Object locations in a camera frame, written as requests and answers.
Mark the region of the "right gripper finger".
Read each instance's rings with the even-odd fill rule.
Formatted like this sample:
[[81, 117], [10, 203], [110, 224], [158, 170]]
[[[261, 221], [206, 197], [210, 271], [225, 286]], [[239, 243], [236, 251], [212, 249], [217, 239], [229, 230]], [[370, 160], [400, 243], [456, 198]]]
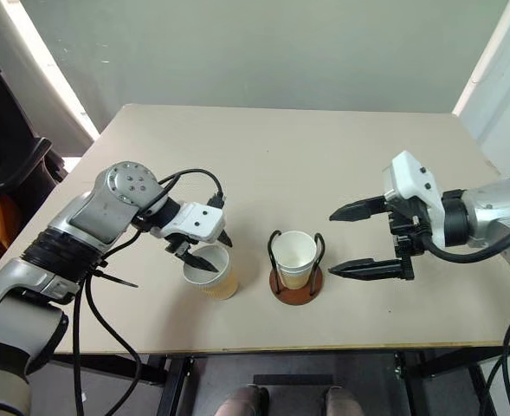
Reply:
[[328, 271], [343, 278], [354, 280], [413, 279], [411, 261], [402, 259], [375, 261], [373, 258], [351, 260], [332, 266]]
[[329, 220], [357, 222], [387, 211], [388, 208], [385, 197], [378, 196], [343, 205], [330, 215]]

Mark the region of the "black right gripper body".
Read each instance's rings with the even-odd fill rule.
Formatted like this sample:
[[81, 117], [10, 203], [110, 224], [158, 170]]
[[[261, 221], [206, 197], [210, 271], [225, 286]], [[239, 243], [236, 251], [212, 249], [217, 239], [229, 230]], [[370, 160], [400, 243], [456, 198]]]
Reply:
[[421, 256], [425, 251], [422, 238], [431, 235], [427, 212], [415, 209], [404, 215], [400, 211], [391, 210], [388, 219], [396, 257], [406, 260]]

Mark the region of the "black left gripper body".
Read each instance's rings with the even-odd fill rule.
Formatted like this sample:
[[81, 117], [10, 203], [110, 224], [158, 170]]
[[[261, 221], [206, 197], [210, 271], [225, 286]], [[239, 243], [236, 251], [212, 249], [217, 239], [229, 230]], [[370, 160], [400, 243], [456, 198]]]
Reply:
[[168, 235], [164, 237], [164, 240], [168, 243], [165, 250], [181, 260], [191, 260], [193, 256], [190, 253], [190, 248], [192, 245], [198, 244], [196, 239], [180, 233]]

